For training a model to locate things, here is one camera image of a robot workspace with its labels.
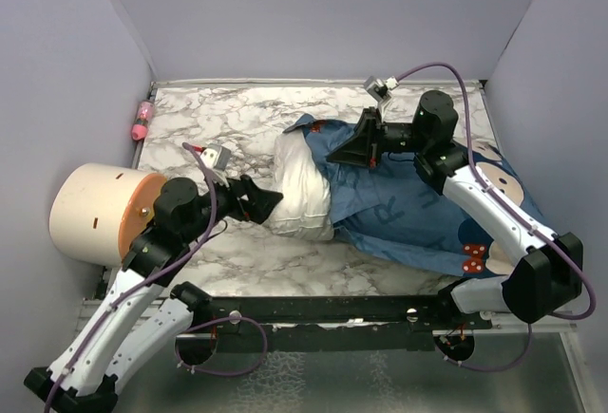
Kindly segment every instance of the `gray wall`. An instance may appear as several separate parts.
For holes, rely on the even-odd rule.
[[[151,76],[108,0],[0,0],[0,410],[42,411],[22,380],[75,330],[100,269],[66,259],[48,212],[67,175],[127,165]]]
[[[581,338],[606,408],[607,2],[534,0],[487,89],[504,152],[551,223],[585,243],[599,306]]]
[[[116,0],[158,78],[488,78],[530,0]],[[441,70],[420,77],[451,78]]]

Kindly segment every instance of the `pink object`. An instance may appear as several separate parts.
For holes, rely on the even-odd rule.
[[[141,102],[137,110],[135,123],[131,129],[131,137],[134,141],[142,140],[148,134],[148,124],[150,124],[153,115],[154,104],[151,102]]]

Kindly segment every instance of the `white cloth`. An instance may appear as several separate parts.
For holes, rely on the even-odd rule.
[[[275,235],[306,240],[330,240],[330,184],[316,169],[301,130],[275,140],[274,189],[283,199],[266,220]]]

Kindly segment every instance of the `marble surface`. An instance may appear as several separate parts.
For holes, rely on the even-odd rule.
[[[402,85],[394,91],[385,119],[409,121],[420,95],[432,88],[454,100],[461,115],[455,136],[463,138],[464,107],[457,86]],[[472,84],[467,93],[473,137],[494,142],[479,88]],[[275,138],[301,114],[356,122],[361,109],[370,105],[374,100],[353,86],[160,88],[139,168],[192,178],[206,191],[201,172],[181,143],[213,141],[233,151],[229,176],[248,174],[259,186],[270,187]],[[228,218],[226,232],[207,243],[173,283],[190,281],[213,295],[425,294],[454,278],[378,259],[343,243],[284,238]]]

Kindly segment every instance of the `screw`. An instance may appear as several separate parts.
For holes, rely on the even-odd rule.
[[[415,323],[418,321],[418,317],[416,316],[416,314],[418,313],[418,310],[416,309],[408,309],[408,321],[410,323]]]
[[[240,318],[241,318],[242,315],[240,314],[240,311],[238,311],[238,310],[232,310],[228,314],[228,316],[230,318],[233,318],[232,320],[230,320],[230,324],[237,325],[240,322]]]

